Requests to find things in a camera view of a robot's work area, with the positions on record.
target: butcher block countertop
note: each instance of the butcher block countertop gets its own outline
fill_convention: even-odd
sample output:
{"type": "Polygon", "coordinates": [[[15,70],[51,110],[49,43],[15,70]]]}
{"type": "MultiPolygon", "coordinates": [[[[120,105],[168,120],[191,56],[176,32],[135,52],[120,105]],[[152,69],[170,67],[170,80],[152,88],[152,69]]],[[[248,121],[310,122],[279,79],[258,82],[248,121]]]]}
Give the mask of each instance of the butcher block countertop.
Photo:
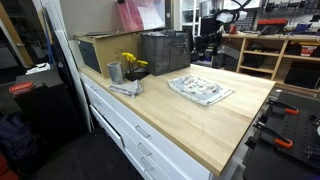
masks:
{"type": "Polygon", "coordinates": [[[187,154],[220,176],[275,82],[198,65],[164,74],[149,75],[140,81],[144,91],[131,98],[108,89],[92,69],[80,71],[114,98],[139,115],[187,154]],[[206,107],[173,91],[168,80],[195,75],[234,89],[234,93],[206,107]]]}

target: backpack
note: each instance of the backpack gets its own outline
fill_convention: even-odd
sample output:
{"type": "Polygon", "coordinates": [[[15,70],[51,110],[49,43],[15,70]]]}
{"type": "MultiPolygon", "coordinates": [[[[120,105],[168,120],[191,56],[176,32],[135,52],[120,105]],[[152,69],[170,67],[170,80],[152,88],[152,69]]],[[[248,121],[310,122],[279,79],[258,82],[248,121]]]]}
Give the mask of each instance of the backpack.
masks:
{"type": "Polygon", "coordinates": [[[0,147],[9,166],[19,174],[34,172],[40,164],[38,139],[31,132],[30,122],[22,113],[13,113],[0,121],[0,147]]]}

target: black bag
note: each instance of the black bag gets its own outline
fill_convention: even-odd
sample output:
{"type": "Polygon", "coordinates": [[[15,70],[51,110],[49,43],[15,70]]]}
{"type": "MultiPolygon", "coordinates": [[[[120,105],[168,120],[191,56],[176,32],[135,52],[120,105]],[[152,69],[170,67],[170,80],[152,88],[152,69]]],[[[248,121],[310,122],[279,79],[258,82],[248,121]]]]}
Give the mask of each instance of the black bag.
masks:
{"type": "Polygon", "coordinates": [[[22,113],[5,116],[0,122],[0,147],[9,166],[20,175],[34,172],[41,164],[38,140],[22,113]]]}
{"type": "Polygon", "coordinates": [[[155,76],[190,66],[189,34],[162,31],[142,34],[142,58],[155,76]]]}

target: cabinet drawer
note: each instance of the cabinet drawer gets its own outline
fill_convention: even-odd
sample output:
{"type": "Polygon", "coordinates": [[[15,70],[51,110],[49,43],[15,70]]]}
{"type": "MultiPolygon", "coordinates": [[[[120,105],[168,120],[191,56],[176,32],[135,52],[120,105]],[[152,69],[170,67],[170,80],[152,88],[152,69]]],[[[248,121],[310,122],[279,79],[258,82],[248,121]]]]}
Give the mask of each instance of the cabinet drawer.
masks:
{"type": "Polygon", "coordinates": [[[105,119],[98,113],[98,111],[90,105],[90,109],[92,114],[96,117],[100,126],[109,134],[109,136],[113,139],[113,141],[119,146],[120,149],[123,149],[122,138],[118,134],[116,130],[114,130],[109,123],[105,121],[105,119]]]}
{"type": "Polygon", "coordinates": [[[85,84],[85,88],[89,96],[90,103],[115,129],[117,129],[118,123],[113,108],[111,108],[104,100],[101,99],[101,97],[92,91],[87,84],[85,84]]]}
{"type": "Polygon", "coordinates": [[[100,87],[97,83],[93,82],[89,77],[82,73],[83,82],[88,86],[88,88],[98,94],[101,99],[103,99],[110,107],[113,106],[112,104],[112,96],[100,87]]]}
{"type": "Polygon", "coordinates": [[[166,180],[169,179],[165,173],[150,159],[148,159],[139,149],[138,145],[126,133],[124,137],[124,153],[127,155],[131,163],[136,167],[139,173],[150,180],[166,180]]]}
{"type": "Polygon", "coordinates": [[[144,156],[157,164],[157,166],[165,172],[166,175],[171,177],[170,179],[188,179],[185,177],[186,175],[179,170],[175,164],[170,163],[168,159],[166,159],[165,155],[157,150],[157,147],[151,145],[146,140],[141,138],[139,134],[136,132],[134,127],[127,123],[126,120],[122,119],[120,115],[117,115],[118,123],[122,128],[123,132],[130,134],[130,137],[135,142],[136,148],[140,151],[140,153],[144,154],[144,156]]]}
{"type": "MultiPolygon", "coordinates": [[[[123,121],[129,124],[131,128],[125,127],[124,131],[130,132],[130,136],[132,136],[134,140],[139,141],[143,139],[147,142],[147,144],[145,144],[146,146],[156,149],[162,158],[171,164],[171,166],[174,167],[176,171],[184,177],[184,179],[209,179],[210,171],[208,169],[160,134],[118,100],[113,99],[113,104],[115,115],[117,116],[120,127],[125,127],[123,121]]],[[[171,175],[173,175],[174,172],[171,173],[171,171],[167,171],[168,166],[161,164],[158,165],[160,168],[163,168],[165,173],[170,173],[167,175],[172,178],[171,175]]]]}

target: metal cup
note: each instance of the metal cup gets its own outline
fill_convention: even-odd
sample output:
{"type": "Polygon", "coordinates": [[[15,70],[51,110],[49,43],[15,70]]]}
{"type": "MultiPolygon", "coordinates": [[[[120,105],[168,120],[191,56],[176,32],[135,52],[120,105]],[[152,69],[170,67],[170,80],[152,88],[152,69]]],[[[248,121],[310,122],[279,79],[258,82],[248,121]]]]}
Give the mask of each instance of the metal cup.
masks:
{"type": "Polygon", "coordinates": [[[124,76],[121,62],[107,64],[112,84],[119,85],[124,83],[124,76]]]}

